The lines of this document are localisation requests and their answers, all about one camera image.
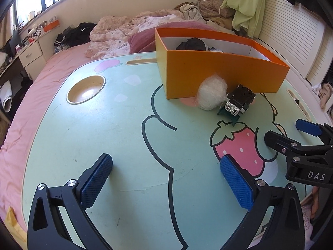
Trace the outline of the green foil wrapper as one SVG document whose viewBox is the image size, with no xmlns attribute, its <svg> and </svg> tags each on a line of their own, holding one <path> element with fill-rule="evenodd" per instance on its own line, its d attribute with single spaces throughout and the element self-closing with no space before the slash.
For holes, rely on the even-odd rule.
<svg viewBox="0 0 333 250">
<path fill-rule="evenodd" d="M 231 93 L 227 94 L 226 100 L 221 104 L 218 115 L 224 115 L 231 120 L 232 126 L 238 122 L 240 116 L 245 113 L 243 107 L 238 107 Z"/>
</svg>

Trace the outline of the orange shelf organizer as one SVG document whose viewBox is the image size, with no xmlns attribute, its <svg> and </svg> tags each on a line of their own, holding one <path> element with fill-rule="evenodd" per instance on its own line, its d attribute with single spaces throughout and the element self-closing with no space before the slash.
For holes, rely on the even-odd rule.
<svg viewBox="0 0 333 250">
<path fill-rule="evenodd" d="M 56 27 L 59 26 L 59 25 L 60 25 L 59 20 L 56 20 L 56 21 L 53 21 L 53 22 L 49 23 L 48 25 L 46 25 L 46 26 L 43 28 L 43 30 L 44 30 L 44 32 L 46 33 L 46 32 L 48 32 L 48 31 L 50 31 L 50 30 L 56 28 Z"/>
</svg>

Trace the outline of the clear bag white cotton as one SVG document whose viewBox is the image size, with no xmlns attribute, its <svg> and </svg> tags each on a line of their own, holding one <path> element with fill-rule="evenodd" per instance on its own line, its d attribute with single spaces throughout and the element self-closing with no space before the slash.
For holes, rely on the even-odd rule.
<svg viewBox="0 0 333 250">
<path fill-rule="evenodd" d="M 200 84 L 196 95 L 196 104 L 202 110 L 213 110 L 224 102 L 226 93 L 226 81 L 219 75 L 214 74 Z"/>
</svg>

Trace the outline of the white bedside drawer cabinet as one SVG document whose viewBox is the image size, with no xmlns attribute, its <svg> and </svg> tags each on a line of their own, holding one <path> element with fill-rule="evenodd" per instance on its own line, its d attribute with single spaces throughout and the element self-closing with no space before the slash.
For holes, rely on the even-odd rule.
<svg viewBox="0 0 333 250">
<path fill-rule="evenodd" d="M 35 81 L 46 65 L 46 60 L 38 41 L 26 46 L 19 53 L 19 59 L 26 73 L 32 81 Z"/>
</svg>

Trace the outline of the brown playing card box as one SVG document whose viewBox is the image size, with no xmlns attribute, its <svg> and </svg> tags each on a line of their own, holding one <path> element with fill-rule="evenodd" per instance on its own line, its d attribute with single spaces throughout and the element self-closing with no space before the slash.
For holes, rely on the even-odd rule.
<svg viewBox="0 0 333 250">
<path fill-rule="evenodd" d="M 256 94 L 249 88 L 239 84 L 236 89 L 230 92 L 233 95 L 233 100 L 236 101 L 238 107 L 243 107 L 245 110 L 248 109 L 250 104 L 253 102 Z"/>
</svg>

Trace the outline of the green hanging garment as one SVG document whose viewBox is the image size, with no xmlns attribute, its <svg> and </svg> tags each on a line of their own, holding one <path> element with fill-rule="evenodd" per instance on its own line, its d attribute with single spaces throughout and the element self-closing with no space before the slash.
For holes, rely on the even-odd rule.
<svg viewBox="0 0 333 250">
<path fill-rule="evenodd" d="M 239 31 L 241 28 L 247 31 L 250 38 L 258 38 L 262 29 L 265 0 L 224 0 L 221 8 L 235 11 L 232 27 Z"/>
</svg>

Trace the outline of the pink floral quilt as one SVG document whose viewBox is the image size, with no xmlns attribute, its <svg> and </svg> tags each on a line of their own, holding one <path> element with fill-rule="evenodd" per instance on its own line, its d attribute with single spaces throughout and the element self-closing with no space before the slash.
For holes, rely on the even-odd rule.
<svg viewBox="0 0 333 250">
<path fill-rule="evenodd" d="M 161 9 L 128 16 L 105 16 L 90 33 L 90 44 L 85 52 L 91 60 L 110 58 L 129 53 L 129 38 L 136 33 L 173 22 L 185 21 L 178 10 Z"/>
</svg>

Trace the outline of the dark pink pillow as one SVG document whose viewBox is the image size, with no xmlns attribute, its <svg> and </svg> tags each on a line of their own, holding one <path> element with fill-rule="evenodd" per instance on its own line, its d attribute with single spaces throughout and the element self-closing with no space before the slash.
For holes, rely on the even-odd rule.
<svg viewBox="0 0 333 250">
<path fill-rule="evenodd" d="M 158 35 L 163 39 L 164 37 L 179 36 L 179 33 L 172 32 L 175 29 L 202 29 L 202 30 L 215 30 L 207 24 L 198 21 L 177 21 L 158 25 L 153 28 L 148 28 L 141 32 L 135 33 L 128 39 L 129 53 L 146 53 L 156 51 L 156 30 L 159 30 Z"/>
</svg>

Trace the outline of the beige clothes pile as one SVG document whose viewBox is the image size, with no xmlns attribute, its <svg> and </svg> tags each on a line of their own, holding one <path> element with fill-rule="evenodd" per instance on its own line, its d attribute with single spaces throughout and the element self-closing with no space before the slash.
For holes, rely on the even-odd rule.
<svg viewBox="0 0 333 250">
<path fill-rule="evenodd" d="M 222 7 L 221 0 L 195 0 L 177 5 L 175 10 L 183 13 L 187 20 L 195 20 L 213 27 L 232 30 L 235 10 Z"/>
</svg>

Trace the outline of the green cartoon lap table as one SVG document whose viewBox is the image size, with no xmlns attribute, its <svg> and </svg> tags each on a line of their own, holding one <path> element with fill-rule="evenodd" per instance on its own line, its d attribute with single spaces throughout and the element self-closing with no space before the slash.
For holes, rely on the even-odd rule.
<svg viewBox="0 0 333 250">
<path fill-rule="evenodd" d="M 101 154 L 113 169 L 87 214 L 113 249 L 220 249 L 246 214 L 220 171 L 231 154 L 251 174 L 283 187 L 285 157 L 265 145 L 276 131 L 303 145 L 320 139 L 298 131 L 299 95 L 284 82 L 258 94 L 239 123 L 192 99 L 168 100 L 155 63 L 128 65 L 131 56 L 92 62 L 72 73 L 53 98 L 26 166 L 22 210 L 29 217 L 37 186 L 77 179 Z M 100 74 L 104 88 L 69 104 L 80 80 Z"/>
</svg>

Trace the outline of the black clothes pile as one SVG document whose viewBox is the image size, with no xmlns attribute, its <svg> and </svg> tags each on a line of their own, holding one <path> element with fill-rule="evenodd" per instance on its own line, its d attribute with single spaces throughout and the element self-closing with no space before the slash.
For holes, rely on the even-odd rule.
<svg viewBox="0 0 333 250">
<path fill-rule="evenodd" d="M 80 23 L 75 28 L 69 26 L 57 35 L 53 53 L 56 54 L 62 50 L 90 42 L 90 33 L 95 26 L 95 23 Z"/>
</svg>

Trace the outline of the orange cardboard box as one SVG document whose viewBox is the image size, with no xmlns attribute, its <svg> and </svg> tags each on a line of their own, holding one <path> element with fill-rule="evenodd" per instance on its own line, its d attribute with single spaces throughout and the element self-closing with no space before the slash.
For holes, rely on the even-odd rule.
<svg viewBox="0 0 333 250">
<path fill-rule="evenodd" d="M 167 99 L 197 94 L 200 84 L 217 74 L 228 91 L 239 84 L 254 93 L 275 93 L 289 66 L 258 42 L 233 34 L 202 29 L 175 29 L 179 36 L 161 37 L 156 30 L 156 59 Z M 207 51 L 176 50 L 189 38 L 199 38 Z"/>
</svg>

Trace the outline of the black plastic bag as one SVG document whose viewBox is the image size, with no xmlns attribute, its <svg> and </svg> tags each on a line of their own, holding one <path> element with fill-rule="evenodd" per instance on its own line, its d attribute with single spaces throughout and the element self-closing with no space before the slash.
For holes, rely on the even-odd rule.
<svg viewBox="0 0 333 250">
<path fill-rule="evenodd" d="M 189 38 L 186 42 L 181 42 L 176 50 L 189 50 L 189 51 L 207 51 L 208 47 L 204 41 L 199 38 Z"/>
</svg>

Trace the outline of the pink bed sheet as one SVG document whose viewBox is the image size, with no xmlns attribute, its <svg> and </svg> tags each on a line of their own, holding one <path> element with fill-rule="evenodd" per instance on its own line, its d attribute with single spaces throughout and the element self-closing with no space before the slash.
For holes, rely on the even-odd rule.
<svg viewBox="0 0 333 250">
<path fill-rule="evenodd" d="M 20 227 L 27 230 L 21 196 L 25 167 L 39 124 L 64 80 L 91 61 L 89 44 L 71 47 L 53 55 L 28 89 L 1 146 L 1 219 L 12 208 Z"/>
</svg>

